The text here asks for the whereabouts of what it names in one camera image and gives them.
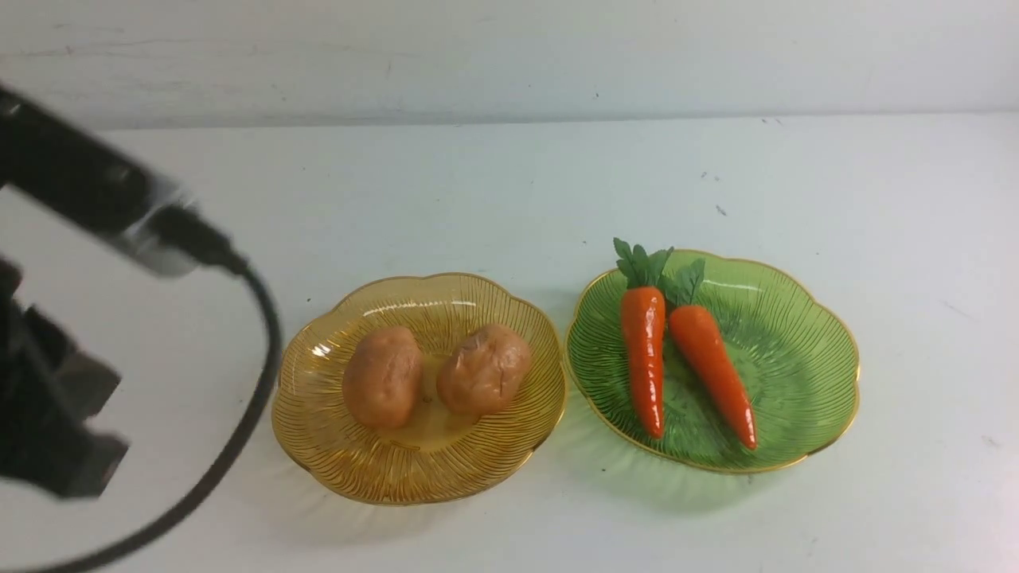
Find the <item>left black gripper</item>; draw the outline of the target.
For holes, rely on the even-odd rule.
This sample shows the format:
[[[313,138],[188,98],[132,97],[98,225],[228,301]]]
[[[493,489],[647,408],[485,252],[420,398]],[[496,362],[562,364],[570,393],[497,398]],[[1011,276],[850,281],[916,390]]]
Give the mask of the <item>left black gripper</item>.
[[[1,261],[1,476],[57,498],[102,496],[128,451],[94,431],[120,384],[37,307],[16,300],[21,269]]]

